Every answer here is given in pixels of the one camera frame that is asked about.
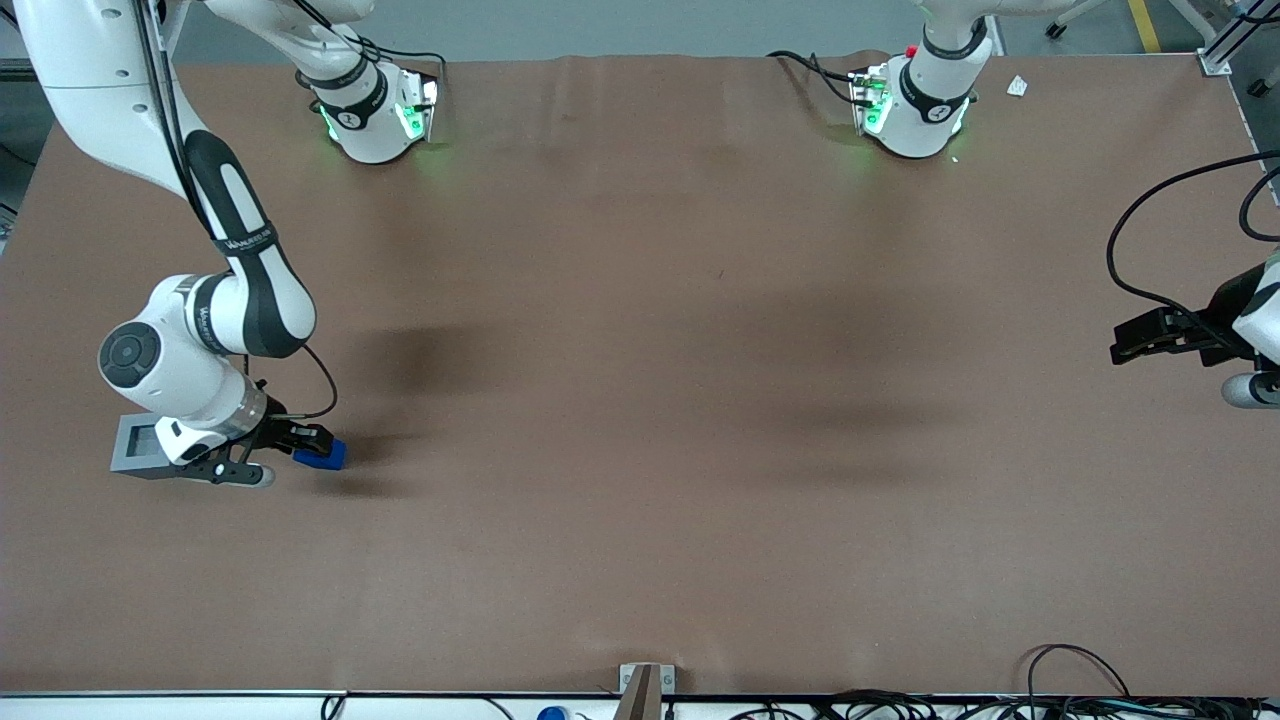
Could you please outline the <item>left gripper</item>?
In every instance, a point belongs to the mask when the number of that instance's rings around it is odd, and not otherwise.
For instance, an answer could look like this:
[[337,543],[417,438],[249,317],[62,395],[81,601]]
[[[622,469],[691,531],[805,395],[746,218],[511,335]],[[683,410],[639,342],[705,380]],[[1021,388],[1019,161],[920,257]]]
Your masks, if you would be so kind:
[[[1279,259],[1268,258],[1221,283],[1199,316],[1229,340],[1248,346],[1254,356],[1277,365]],[[1174,307],[1155,307],[1134,316],[1114,328],[1115,342],[1108,348],[1111,363],[1120,366],[1165,354],[1194,354],[1202,366],[1229,363],[1229,348],[1197,345],[1207,340],[1198,320],[1194,313]]]

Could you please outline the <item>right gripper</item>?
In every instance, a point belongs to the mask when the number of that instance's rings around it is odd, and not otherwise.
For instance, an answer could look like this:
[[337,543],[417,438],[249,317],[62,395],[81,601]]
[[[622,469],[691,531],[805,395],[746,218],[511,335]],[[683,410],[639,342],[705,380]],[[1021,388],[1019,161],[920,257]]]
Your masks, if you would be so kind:
[[329,429],[320,424],[293,421],[273,414],[238,415],[197,427],[173,416],[159,416],[155,434],[161,451],[175,466],[189,466],[205,459],[256,466],[255,450],[274,447],[283,438],[287,454],[332,454]]

